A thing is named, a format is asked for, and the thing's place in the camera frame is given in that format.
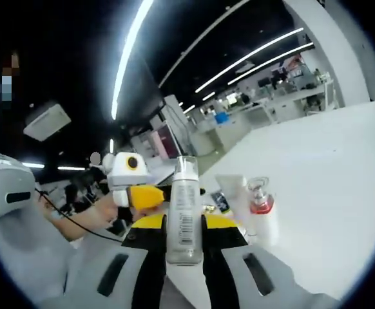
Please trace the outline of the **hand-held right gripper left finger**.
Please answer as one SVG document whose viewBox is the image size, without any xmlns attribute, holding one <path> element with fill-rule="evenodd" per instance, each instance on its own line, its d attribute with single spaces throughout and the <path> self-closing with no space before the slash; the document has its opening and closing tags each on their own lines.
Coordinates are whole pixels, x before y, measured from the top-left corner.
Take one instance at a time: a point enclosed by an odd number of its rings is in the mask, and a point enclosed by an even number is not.
<svg viewBox="0 0 375 309">
<path fill-rule="evenodd" d="M 122 243 L 85 238 L 70 264 L 65 293 L 41 308 L 159 308 L 165 253 L 164 214 L 138 220 Z"/>
</svg>

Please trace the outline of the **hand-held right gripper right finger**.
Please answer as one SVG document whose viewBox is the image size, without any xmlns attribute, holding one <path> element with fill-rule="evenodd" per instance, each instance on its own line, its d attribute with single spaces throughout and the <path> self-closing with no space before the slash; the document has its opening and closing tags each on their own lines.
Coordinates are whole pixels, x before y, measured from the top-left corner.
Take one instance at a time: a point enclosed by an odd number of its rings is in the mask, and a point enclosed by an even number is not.
<svg viewBox="0 0 375 309">
<path fill-rule="evenodd" d="M 247 243 L 227 217 L 201 217 L 203 274 L 212 308 L 332 308 L 332 297 L 308 292 L 290 266 Z"/>
</svg>

